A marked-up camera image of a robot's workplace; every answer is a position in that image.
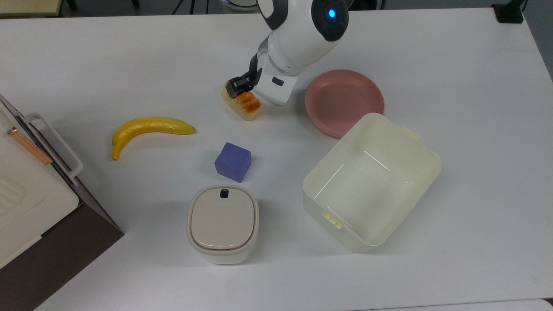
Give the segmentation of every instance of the plastic plate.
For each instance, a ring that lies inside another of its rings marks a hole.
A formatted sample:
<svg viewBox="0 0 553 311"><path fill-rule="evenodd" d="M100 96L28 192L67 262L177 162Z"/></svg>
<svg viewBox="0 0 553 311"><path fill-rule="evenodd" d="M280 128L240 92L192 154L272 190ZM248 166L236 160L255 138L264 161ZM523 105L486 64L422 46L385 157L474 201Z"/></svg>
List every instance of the plastic plate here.
<svg viewBox="0 0 553 311"><path fill-rule="evenodd" d="M384 97L366 76L351 70L332 70L315 78L305 93L305 108L313 124L341 138L364 115L384 113Z"/></svg>

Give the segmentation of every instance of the yellow banana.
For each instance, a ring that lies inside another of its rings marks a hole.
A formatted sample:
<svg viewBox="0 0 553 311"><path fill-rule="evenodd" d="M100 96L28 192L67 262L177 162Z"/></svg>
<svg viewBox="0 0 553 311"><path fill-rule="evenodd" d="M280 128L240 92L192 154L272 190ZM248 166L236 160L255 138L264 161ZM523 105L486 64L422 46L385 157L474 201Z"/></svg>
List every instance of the yellow banana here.
<svg viewBox="0 0 553 311"><path fill-rule="evenodd" d="M146 117L130 120L121 125L113 134L113 138L111 139L111 144L113 145L111 158L117 161L121 149L131 139L137 135L151 132L188 135L194 134L196 130L190 124L173 118Z"/></svg>

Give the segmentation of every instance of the black cable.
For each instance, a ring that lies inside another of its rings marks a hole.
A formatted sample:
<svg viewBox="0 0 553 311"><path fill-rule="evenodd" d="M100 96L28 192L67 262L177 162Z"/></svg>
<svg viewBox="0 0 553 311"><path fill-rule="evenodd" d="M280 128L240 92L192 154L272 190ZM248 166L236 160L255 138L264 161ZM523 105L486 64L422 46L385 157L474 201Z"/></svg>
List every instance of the black cable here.
<svg viewBox="0 0 553 311"><path fill-rule="evenodd" d="M171 15L175 15L176 10L179 9L179 6L180 6L181 4L182 4L182 0L180 0L180 1L179 1L179 4L176 5L176 8L175 8L175 10L173 11L173 13L172 13Z"/></svg>

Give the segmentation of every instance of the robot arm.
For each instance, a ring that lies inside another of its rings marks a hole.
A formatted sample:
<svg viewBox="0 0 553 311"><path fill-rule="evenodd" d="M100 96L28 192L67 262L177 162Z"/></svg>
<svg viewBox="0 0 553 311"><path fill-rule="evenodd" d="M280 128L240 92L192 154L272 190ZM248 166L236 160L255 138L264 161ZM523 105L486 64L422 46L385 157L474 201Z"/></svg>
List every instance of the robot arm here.
<svg viewBox="0 0 553 311"><path fill-rule="evenodd" d="M348 24L344 0L258 0L272 32L250 61L249 71L230 80L232 98L254 91L276 105L284 105L301 74L325 56Z"/></svg>

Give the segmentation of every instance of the blue block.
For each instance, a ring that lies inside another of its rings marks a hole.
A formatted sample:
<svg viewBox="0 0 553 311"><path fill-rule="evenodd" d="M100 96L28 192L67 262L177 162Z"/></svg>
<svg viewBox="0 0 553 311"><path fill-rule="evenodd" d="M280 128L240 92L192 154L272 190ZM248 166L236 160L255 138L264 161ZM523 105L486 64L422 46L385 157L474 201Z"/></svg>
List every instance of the blue block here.
<svg viewBox="0 0 553 311"><path fill-rule="evenodd" d="M226 143L215 160L217 173L241 183L252 164L252 153L231 143Z"/></svg>

